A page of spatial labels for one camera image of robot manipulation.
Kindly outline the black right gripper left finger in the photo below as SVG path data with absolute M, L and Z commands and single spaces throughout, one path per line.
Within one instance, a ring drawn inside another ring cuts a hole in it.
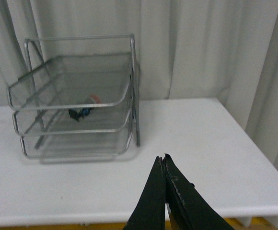
M 139 201 L 125 230 L 165 229 L 165 175 L 161 157 L 156 157 Z

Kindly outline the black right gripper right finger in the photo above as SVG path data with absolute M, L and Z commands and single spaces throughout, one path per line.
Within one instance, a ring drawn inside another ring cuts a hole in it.
M 230 230 L 228 224 L 195 189 L 193 183 L 175 165 L 172 157 L 164 157 L 166 203 L 173 230 Z

